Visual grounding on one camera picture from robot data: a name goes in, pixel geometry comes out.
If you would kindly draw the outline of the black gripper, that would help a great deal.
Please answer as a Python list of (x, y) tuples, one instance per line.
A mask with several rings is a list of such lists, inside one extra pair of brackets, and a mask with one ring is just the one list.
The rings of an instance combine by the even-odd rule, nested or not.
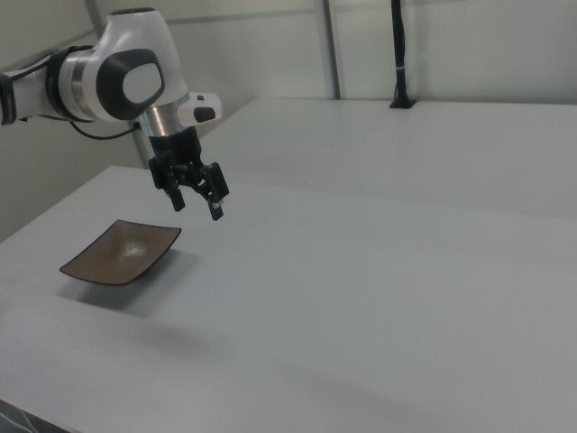
[(156, 189), (162, 189), (175, 211), (185, 207), (179, 181), (197, 181), (194, 190), (203, 197), (214, 221), (223, 215), (224, 198), (229, 188), (220, 165), (205, 165), (201, 160), (202, 147), (195, 127), (176, 134), (149, 138), (154, 156), (149, 160)]

